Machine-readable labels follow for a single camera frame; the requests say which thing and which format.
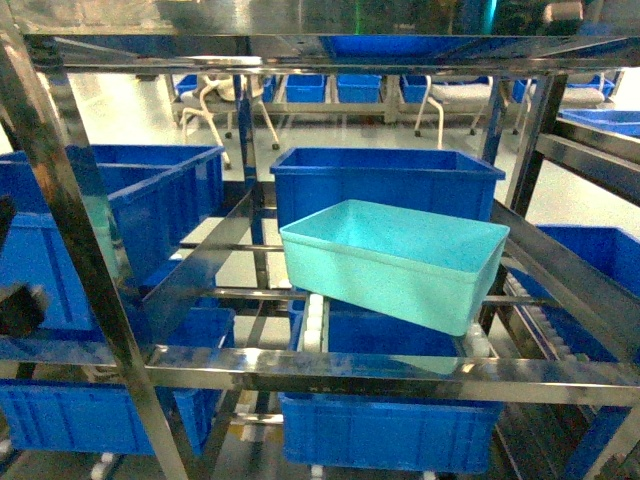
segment metal shelf frame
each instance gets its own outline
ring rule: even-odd
[[[0,361],[20,363],[29,371],[37,363],[113,369],[118,373],[114,381],[130,392],[162,470],[171,480],[208,478],[243,390],[630,407],[627,420],[585,478],[595,479],[612,457],[624,463],[622,459],[639,448],[640,440],[640,370],[632,363],[640,347],[640,299],[524,217],[545,159],[638,204],[640,142],[556,121],[567,73],[640,65],[640,19],[633,14],[640,12],[638,0],[603,0],[589,7],[579,2],[509,0],[494,9],[488,30],[469,12],[473,2],[465,0],[450,2],[449,7],[416,0],[385,5],[277,0],[278,9],[271,2],[244,2],[242,8],[235,8],[236,3],[135,0],[116,8],[107,0],[0,1],[3,125],[28,155],[106,338],[106,345],[0,338]],[[524,14],[530,21],[517,21],[517,15]],[[579,35],[585,25],[606,33]],[[422,57],[342,57],[325,48],[332,36],[353,34],[440,39],[464,35],[468,41]],[[143,47],[127,46],[128,40],[135,43],[141,38]],[[135,284],[107,201],[69,83],[72,72],[235,75],[245,180],[226,187],[237,201],[210,235],[193,245],[193,253],[146,295]],[[494,83],[491,119],[480,152],[489,163],[495,161],[502,133],[506,81],[541,76],[507,206],[496,203],[492,221],[511,227],[505,263],[517,261],[530,271],[621,363],[457,358],[454,371],[441,375],[436,373],[440,360],[430,357],[255,348],[267,314],[278,314],[280,302],[292,294],[269,291],[266,254],[275,247],[264,245],[261,222],[275,213],[273,185],[257,180],[251,82],[241,82],[240,76],[304,72],[495,75],[501,80]],[[94,234],[93,226],[105,222],[112,235],[109,246],[99,244]],[[254,246],[238,246],[248,230]],[[113,251],[102,252],[101,247]],[[254,256],[258,288],[208,289],[229,255],[240,249]],[[485,302],[482,320],[487,330],[496,308],[539,302],[506,295],[505,278],[498,276]],[[202,295],[255,312],[245,348],[214,352],[164,345]],[[195,458],[188,453],[182,427],[166,421],[155,386],[226,390],[205,455]],[[261,413],[244,420],[278,420]]]

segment white roller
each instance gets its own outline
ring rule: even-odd
[[[320,305],[309,305],[309,316],[317,316],[321,317],[323,312],[322,304]]]
[[[322,295],[318,295],[317,293],[312,293],[309,295],[309,304],[310,305],[322,305],[324,303],[324,297]]]
[[[307,331],[319,332],[322,330],[322,317],[320,315],[309,315],[307,318]]]
[[[322,332],[307,330],[304,332],[303,347],[305,352],[319,352]]]

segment blue bin on shelf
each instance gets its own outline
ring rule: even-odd
[[[197,87],[198,77],[196,75],[187,75],[176,85],[176,92],[178,92],[178,96],[180,96],[183,93],[195,90]]]
[[[126,147],[123,150],[141,152],[144,149]],[[97,154],[99,159],[108,158],[111,163],[101,164],[100,172],[133,272],[140,282],[167,261],[180,240],[203,218],[205,202],[198,199],[205,195],[203,192],[200,196],[197,187],[208,184],[209,179],[200,175],[207,175],[215,165],[219,169],[220,159],[219,150],[202,150],[215,154],[210,158],[208,154],[201,154],[202,157],[174,167],[161,167],[142,166],[140,161],[137,165],[131,164],[131,155],[124,155],[124,163],[119,164],[115,156],[106,155],[109,151],[119,151],[117,148],[97,148],[102,154]],[[190,147],[187,151],[193,154]],[[69,155],[80,154],[70,150]],[[214,202],[222,201],[216,192],[209,196],[212,209],[217,208]],[[93,316],[84,290],[22,152],[0,158],[0,194],[11,195],[19,212],[0,256],[2,284],[27,282],[44,286],[51,299],[44,328],[92,330]],[[101,241],[110,241],[106,225],[98,234]]]
[[[418,35],[335,35],[322,37],[334,58],[433,58],[471,43],[469,37]]]
[[[302,317],[297,320],[297,329]],[[451,337],[383,315],[332,312],[329,351],[458,356]],[[482,473],[503,405],[281,394],[284,456],[294,463]]]
[[[344,200],[489,220],[504,172],[447,150],[294,148],[271,166],[283,227]]]
[[[561,110],[560,117],[599,130],[640,137],[640,111],[634,110]]]
[[[195,172],[195,192],[176,191],[176,202],[197,200],[198,217],[202,221],[213,215],[224,200],[222,182],[223,147],[182,145],[92,145],[98,164],[178,167]],[[188,226],[186,233],[194,227]]]
[[[400,88],[406,103],[422,103],[427,91],[427,77],[424,75],[402,75]]]
[[[280,230],[293,285],[456,336],[493,284],[508,232],[358,200]]]
[[[613,227],[541,225],[540,229],[604,275],[640,296],[640,241]],[[532,295],[550,296],[528,275],[516,270],[511,273]],[[595,361],[617,361],[565,310],[551,307],[542,307],[542,310],[574,353],[583,353]]]
[[[541,225],[540,229],[618,282],[640,296],[640,241],[618,228],[579,225]],[[519,271],[511,272],[533,296],[549,293],[533,278]],[[547,319],[573,353],[586,354],[591,360],[616,362],[617,358],[563,309],[542,307]],[[637,362],[640,363],[640,351]],[[613,434],[626,418],[628,409],[602,407],[589,430],[567,463],[563,478],[584,478]]]
[[[278,86],[278,79],[275,75],[271,75],[264,79],[264,91],[262,92],[262,101],[265,103],[273,102],[273,95]]]
[[[287,77],[287,102],[324,103],[325,75],[289,75]]]
[[[338,75],[338,100],[341,103],[377,103],[381,84],[380,75]]]
[[[186,347],[232,347],[232,310],[192,309],[167,342]],[[211,431],[219,390],[157,388],[166,414],[174,402],[196,454]],[[4,382],[0,408],[19,450],[111,452],[152,455],[147,438],[124,386]]]

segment chair seat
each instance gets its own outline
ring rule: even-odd
[[[531,86],[531,97],[536,92],[536,86]],[[567,88],[562,96],[563,106],[595,107],[605,101],[604,94],[597,88]]]
[[[484,83],[468,85],[431,86],[430,95],[440,103],[478,103],[485,104],[491,97],[491,87]]]

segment black object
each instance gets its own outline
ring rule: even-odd
[[[44,322],[44,309],[25,284],[0,288],[0,335],[26,337]]]

